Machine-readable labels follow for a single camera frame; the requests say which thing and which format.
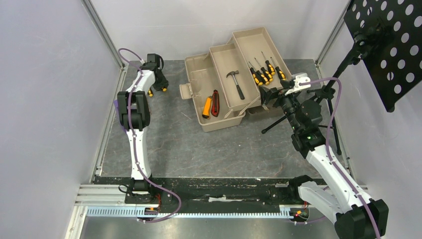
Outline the beige translucent tool box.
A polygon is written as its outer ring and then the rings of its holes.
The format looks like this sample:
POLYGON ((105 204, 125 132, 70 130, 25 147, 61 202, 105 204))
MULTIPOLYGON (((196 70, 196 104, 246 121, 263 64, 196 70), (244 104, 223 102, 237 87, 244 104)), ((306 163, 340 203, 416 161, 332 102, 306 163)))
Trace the beige translucent tool box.
POLYGON ((287 81, 292 79, 290 70, 265 27, 233 32, 226 44, 210 47, 207 53, 187 57, 185 69, 188 83, 180 85, 180 94, 182 99, 192 99, 198 123, 205 132, 239 125, 249 108, 262 106, 259 87, 285 91, 287 81), (285 81, 275 73, 269 85, 258 86, 255 83, 247 63, 260 70, 255 57, 267 70, 261 51, 271 64, 270 57, 273 57, 284 72, 285 81), (227 73, 236 70, 239 71, 236 79, 244 100, 240 99, 233 78, 226 77, 227 73), (202 111, 206 98, 212 96, 214 90, 219 92, 219 115, 204 119, 202 111))

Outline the large black-yellow Phillips screwdriver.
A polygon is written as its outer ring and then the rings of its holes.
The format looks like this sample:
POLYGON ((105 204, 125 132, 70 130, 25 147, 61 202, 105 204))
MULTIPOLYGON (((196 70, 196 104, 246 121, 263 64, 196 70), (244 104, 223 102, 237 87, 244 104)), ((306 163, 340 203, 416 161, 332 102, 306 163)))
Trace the large black-yellow Phillips screwdriver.
POLYGON ((258 86, 262 86, 263 85, 263 80, 261 79, 261 76, 257 73, 257 71, 255 70, 255 68, 252 66, 252 64, 250 62, 248 62, 247 64, 248 64, 249 71, 251 72, 251 75, 252 75, 255 83, 258 86))

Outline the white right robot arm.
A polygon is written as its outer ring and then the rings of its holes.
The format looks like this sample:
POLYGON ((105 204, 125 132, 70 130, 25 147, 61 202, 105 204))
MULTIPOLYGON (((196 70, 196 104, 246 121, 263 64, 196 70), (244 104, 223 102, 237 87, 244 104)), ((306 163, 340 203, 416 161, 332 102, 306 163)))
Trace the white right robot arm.
POLYGON ((281 107, 293 134, 292 143, 304 159, 321 175, 331 190, 320 188, 308 175, 289 181, 287 195, 291 202, 312 204, 329 219, 340 239, 380 239, 386 234, 389 208, 382 200, 374 200, 347 173, 335 158, 323 136, 321 105, 309 99, 300 103, 295 93, 284 95, 276 88, 259 88, 261 100, 275 99, 281 107))

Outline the black-yellow screwdriver cluster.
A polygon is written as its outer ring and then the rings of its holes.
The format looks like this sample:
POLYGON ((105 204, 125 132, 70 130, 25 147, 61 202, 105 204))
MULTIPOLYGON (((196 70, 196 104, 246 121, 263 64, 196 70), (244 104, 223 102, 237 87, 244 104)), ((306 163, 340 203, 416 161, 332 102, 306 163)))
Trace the black-yellow screwdriver cluster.
POLYGON ((269 85, 270 82, 267 78, 265 68, 261 67, 260 70, 258 70, 258 68, 256 68, 255 69, 255 75, 262 85, 269 85))
POLYGON ((286 78, 284 72, 281 70, 281 68, 279 66, 277 66, 273 57, 270 57, 270 59, 271 59, 271 62, 272 62, 272 64, 271 64, 272 73, 276 73, 280 80, 285 81, 287 78, 286 78))

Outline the claw hammer black grip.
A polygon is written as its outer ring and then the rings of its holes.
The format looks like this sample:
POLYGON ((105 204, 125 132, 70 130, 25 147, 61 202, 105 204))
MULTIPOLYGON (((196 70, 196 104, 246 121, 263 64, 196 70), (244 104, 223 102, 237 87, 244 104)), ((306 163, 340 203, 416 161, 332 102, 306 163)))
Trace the claw hammer black grip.
POLYGON ((243 94, 243 91, 242 91, 242 89, 241 89, 240 85, 238 84, 237 79, 236 79, 236 75, 237 75, 237 74, 239 74, 239 71, 238 71, 238 70, 236 70, 236 71, 231 71, 231 72, 227 73, 226 77, 231 76, 231 77, 233 78, 234 83, 235 83, 235 86, 236 86, 236 89, 237 89, 237 92, 238 92, 238 94, 239 94, 239 97, 240 97, 240 99, 241 99, 241 100, 244 100, 244 99, 245 99, 245 96, 244 96, 244 94, 243 94))

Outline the thin black-yellow screwdriver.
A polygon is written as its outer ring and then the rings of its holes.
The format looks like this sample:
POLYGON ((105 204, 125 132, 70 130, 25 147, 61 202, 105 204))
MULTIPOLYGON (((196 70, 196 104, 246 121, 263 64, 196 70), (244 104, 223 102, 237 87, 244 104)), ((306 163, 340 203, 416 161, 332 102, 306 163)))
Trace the thin black-yellow screwdriver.
POLYGON ((271 83, 273 81, 273 77, 272 75, 263 67, 262 64, 260 64, 260 62, 257 60, 257 58, 255 58, 256 63, 259 65, 261 72, 264 75, 264 78, 266 79, 267 83, 266 85, 268 85, 269 83, 271 83))

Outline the red black utility knife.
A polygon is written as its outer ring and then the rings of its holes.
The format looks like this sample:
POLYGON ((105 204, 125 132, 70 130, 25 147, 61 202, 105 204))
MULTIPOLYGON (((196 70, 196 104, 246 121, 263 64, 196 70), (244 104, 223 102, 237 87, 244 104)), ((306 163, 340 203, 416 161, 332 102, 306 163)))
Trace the red black utility knife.
POLYGON ((211 105, 211 115, 214 117, 218 117, 219 110, 220 110, 220 102, 219 102, 219 92, 218 90, 214 90, 211 96, 212 98, 212 105, 211 105))

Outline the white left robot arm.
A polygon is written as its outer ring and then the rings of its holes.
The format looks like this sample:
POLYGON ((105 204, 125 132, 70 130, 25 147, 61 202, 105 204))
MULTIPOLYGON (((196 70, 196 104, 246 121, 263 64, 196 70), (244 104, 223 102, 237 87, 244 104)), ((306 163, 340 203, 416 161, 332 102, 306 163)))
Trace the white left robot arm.
POLYGON ((146 134, 151 122, 151 113, 147 96, 153 95, 151 88, 165 91, 168 81, 162 73, 163 58, 156 53, 149 53, 145 61, 137 67, 137 75, 130 87, 117 94, 117 113, 119 123, 125 130, 131 152, 131 182, 128 192, 144 203, 155 200, 156 189, 169 192, 168 189, 152 182, 152 171, 148 161, 146 134))

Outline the orange handled tool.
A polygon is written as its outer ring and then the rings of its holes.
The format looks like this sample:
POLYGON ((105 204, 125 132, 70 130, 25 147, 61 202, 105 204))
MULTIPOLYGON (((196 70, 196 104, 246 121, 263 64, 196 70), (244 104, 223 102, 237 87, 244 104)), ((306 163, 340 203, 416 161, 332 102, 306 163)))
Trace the orange handled tool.
POLYGON ((211 117, 210 110, 212 106, 212 97, 209 96, 206 98, 205 105, 202 111, 202 117, 204 119, 209 119, 211 117))

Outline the black-yellow screwdriver front cluster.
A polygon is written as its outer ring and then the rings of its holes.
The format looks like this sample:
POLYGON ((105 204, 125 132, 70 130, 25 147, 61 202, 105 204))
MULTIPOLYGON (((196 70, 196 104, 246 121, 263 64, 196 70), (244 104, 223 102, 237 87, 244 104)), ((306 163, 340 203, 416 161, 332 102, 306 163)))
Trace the black-yellow screwdriver front cluster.
POLYGON ((271 64, 272 73, 276 73, 280 80, 285 81, 287 78, 286 78, 284 72, 281 70, 281 68, 279 66, 277 66, 273 57, 270 57, 270 59, 271 59, 271 62, 272 62, 272 64, 271 64))

